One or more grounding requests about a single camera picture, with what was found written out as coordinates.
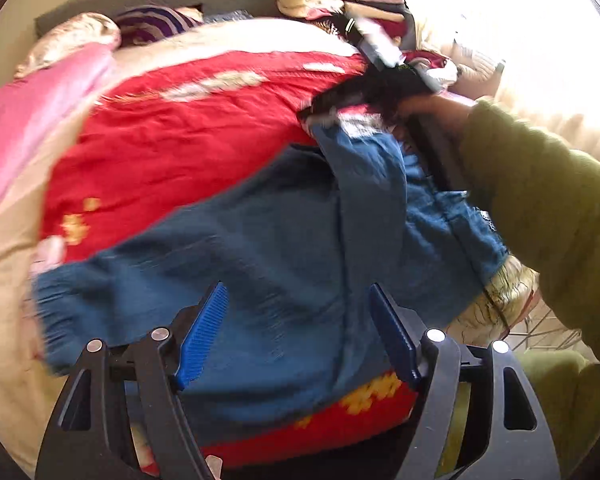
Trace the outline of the green right sleeve forearm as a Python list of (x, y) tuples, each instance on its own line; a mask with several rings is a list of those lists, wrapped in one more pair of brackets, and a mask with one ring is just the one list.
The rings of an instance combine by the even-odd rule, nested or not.
[(486, 101), (469, 113), (460, 160), (471, 198), (600, 361), (600, 162)]

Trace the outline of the right hand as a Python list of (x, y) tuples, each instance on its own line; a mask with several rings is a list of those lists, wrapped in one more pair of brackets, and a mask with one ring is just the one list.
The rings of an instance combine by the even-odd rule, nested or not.
[(431, 116), (449, 136), (457, 138), (477, 102), (452, 92), (442, 91), (428, 96), (412, 96), (400, 102), (401, 117)]

